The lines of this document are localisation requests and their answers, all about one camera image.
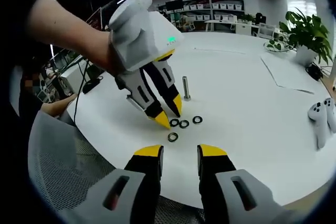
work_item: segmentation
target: metal rod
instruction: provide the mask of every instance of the metal rod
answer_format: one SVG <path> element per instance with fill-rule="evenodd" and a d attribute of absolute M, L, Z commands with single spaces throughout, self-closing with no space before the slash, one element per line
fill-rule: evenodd
<path fill-rule="evenodd" d="M 183 89 L 184 89 L 184 100 L 185 101 L 190 101 L 191 97 L 190 97 L 190 94 L 189 94 L 187 76 L 182 77 L 182 82 L 183 82 Z"/>

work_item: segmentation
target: black rubber ring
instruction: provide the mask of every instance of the black rubber ring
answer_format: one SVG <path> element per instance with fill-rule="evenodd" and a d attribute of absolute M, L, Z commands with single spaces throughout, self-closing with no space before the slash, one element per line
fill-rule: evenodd
<path fill-rule="evenodd" d="M 175 133 L 175 132 L 172 132 L 172 133 L 170 133 L 168 135 L 168 141 L 172 142 L 172 143 L 175 142 L 178 138 L 179 138 L 179 135 L 177 133 Z"/>
<path fill-rule="evenodd" d="M 170 124 L 171 127 L 176 127 L 180 124 L 180 121 L 179 121 L 179 119 L 171 119 L 169 124 Z"/>
<path fill-rule="evenodd" d="M 185 128 L 187 128 L 188 126 L 189 126 L 189 122 L 188 122 L 187 120 L 182 120 L 182 121 L 180 121 L 180 128 L 185 129 Z"/>
<path fill-rule="evenodd" d="M 194 123 L 194 124 L 200 124 L 200 123 L 202 123 L 202 122 L 203 122 L 203 118 L 200 117 L 199 115 L 197 115 L 197 116 L 195 116 L 195 117 L 193 118 L 193 123 Z"/>

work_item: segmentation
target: white round table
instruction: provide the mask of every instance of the white round table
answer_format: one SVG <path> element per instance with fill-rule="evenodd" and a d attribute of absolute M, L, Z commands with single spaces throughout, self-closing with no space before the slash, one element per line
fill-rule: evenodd
<path fill-rule="evenodd" d="M 93 147 L 112 165 L 124 168 L 133 153 L 164 145 L 161 195 L 203 208 L 198 192 L 197 145 L 224 149 L 237 169 L 245 169 L 268 186 L 274 200 L 285 205 L 327 182 L 336 165 L 336 136 L 316 150 L 313 125 L 307 117 L 312 104 L 329 97 L 321 83 L 314 94 L 277 86 L 260 59 L 264 39 L 223 33 L 185 34 L 185 42 L 169 59 L 176 87 L 183 96 L 182 76 L 188 77 L 191 101 L 183 102 L 186 129 L 170 131 L 146 118 L 126 101 L 114 79 L 104 79 L 81 94 L 76 123 Z M 148 78 L 152 90 L 158 92 Z M 174 114 L 159 99 L 170 119 Z M 75 103 L 68 108 L 73 116 Z M 194 125 L 192 118 L 203 117 Z M 167 136 L 179 138 L 170 143 Z"/>

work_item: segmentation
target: white flower pot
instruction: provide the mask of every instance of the white flower pot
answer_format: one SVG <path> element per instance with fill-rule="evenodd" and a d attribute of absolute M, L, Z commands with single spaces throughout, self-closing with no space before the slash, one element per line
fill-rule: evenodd
<path fill-rule="evenodd" d="M 306 46 L 299 46 L 296 50 L 296 56 L 294 57 L 293 61 L 304 67 L 307 67 L 314 61 L 316 56 L 317 53 L 313 50 L 308 49 Z"/>

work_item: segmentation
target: potted plant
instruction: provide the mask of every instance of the potted plant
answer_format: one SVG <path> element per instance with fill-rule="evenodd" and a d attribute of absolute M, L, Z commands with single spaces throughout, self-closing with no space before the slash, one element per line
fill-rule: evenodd
<path fill-rule="evenodd" d="M 249 25 L 251 25 L 252 22 L 256 21 L 256 18 L 253 17 L 251 14 L 241 14 L 239 19 L 241 23 L 249 24 Z"/>
<path fill-rule="evenodd" d="M 283 36 L 279 37 L 281 43 L 270 40 L 268 48 L 276 51 L 292 50 L 296 48 L 294 62 L 307 67 L 315 57 L 319 57 L 319 63 L 323 59 L 328 63 L 332 61 L 330 51 L 331 47 L 328 42 L 328 30 L 322 24 L 321 18 L 315 15 L 305 16 L 299 9 L 298 13 L 287 12 L 286 20 L 289 21 L 289 27 L 279 22 L 280 30 Z"/>

